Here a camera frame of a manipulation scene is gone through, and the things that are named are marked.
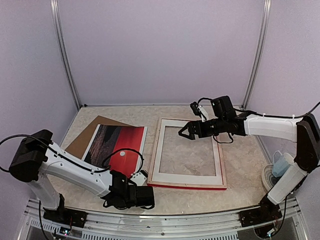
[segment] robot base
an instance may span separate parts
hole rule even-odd
[[[59,207],[56,210],[44,208],[43,218],[59,224],[84,228],[87,215],[85,211],[65,208],[65,198],[60,194]]]
[[[239,213],[241,226],[249,227],[253,225],[263,224],[274,221],[276,218],[282,218],[282,213],[279,206],[272,208],[268,214],[263,213],[263,208],[258,207],[250,210],[241,211]]]

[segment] picture frame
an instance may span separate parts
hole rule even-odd
[[[98,124],[82,156],[82,161],[99,168],[107,156],[119,149],[144,151],[148,127]],[[106,166],[130,178],[143,164],[141,157],[130,150],[119,151],[106,160]]]
[[[215,168],[215,175],[184,175],[160,172],[166,127],[182,128],[187,122],[189,122],[189,120],[174,118],[159,119],[147,185],[178,189],[226,190],[227,180],[222,150],[218,143],[213,139],[211,139],[213,151],[212,164]]]

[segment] brown cardboard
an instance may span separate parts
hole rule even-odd
[[[130,126],[128,124],[115,121],[103,116],[97,116],[80,134],[73,140],[72,143],[65,149],[71,155],[81,159],[89,145],[92,136],[99,124],[110,126]]]

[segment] white wall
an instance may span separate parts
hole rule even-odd
[[[48,0],[0,0],[0,113],[0,140],[48,129],[58,143],[76,114]],[[20,141],[0,147],[3,168]],[[31,191],[9,173],[0,179],[0,238],[11,240]]]
[[[62,29],[82,103],[241,104],[263,0],[63,0]]]
[[[320,101],[320,1],[273,0],[261,64],[248,109],[300,115]],[[320,108],[314,111],[320,121]],[[296,145],[263,138],[270,154]],[[297,194],[310,239],[320,235],[320,169]]]

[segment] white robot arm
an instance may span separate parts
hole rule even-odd
[[[142,186],[147,179],[145,171],[128,179],[121,172],[93,166],[62,150],[51,141],[52,133],[41,130],[21,141],[9,167],[10,174],[27,183],[40,199],[45,210],[43,217],[54,222],[82,227],[87,214],[68,209],[64,197],[50,183],[47,175],[53,175],[82,187],[105,200],[103,206],[123,210],[131,207],[154,207],[151,186]]]
[[[188,122],[179,135],[190,140],[218,136],[228,133],[240,136],[267,136],[286,139],[297,143],[297,152],[292,164],[277,184],[262,198],[260,208],[240,213],[243,227],[256,225],[281,218],[278,204],[289,193],[298,189],[309,173],[318,167],[320,159],[320,129],[315,117],[311,113],[295,118],[282,116],[268,116],[253,111],[240,110],[236,114],[228,96],[210,100],[217,118],[203,121],[202,109],[199,102],[190,104],[193,113],[201,120]]]

